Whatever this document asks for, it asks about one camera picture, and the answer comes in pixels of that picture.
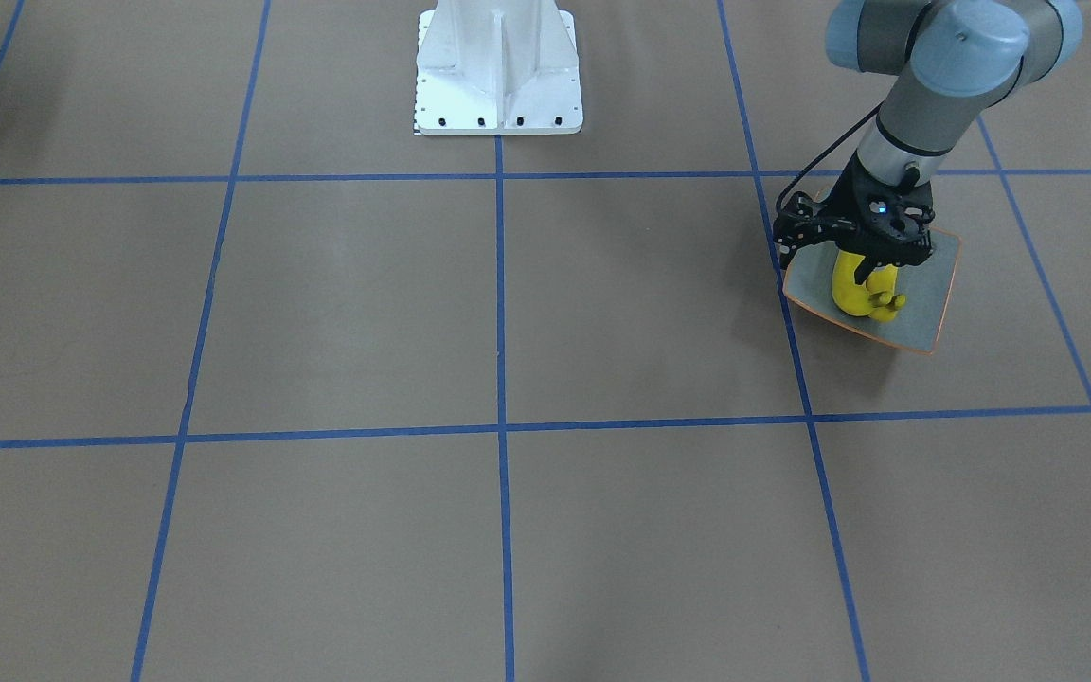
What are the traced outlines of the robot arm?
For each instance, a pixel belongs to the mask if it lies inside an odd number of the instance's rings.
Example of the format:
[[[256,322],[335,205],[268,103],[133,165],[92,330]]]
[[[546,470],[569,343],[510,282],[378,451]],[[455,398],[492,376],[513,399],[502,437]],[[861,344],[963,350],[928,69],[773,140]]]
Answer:
[[[984,109],[1064,64],[1082,41],[1074,1],[841,1],[824,51],[835,65],[894,75],[828,207],[851,222],[836,246],[858,280],[931,255],[931,182]]]

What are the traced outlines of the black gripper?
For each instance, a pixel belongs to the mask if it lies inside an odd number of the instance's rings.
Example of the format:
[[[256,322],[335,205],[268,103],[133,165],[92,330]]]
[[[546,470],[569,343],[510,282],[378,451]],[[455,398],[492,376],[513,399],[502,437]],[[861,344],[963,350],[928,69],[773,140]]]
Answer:
[[[928,225],[935,219],[930,183],[918,186],[918,170],[889,186],[867,171],[854,153],[824,203],[824,215],[848,222],[835,234],[837,249],[862,256],[858,271],[921,266],[934,252]]]

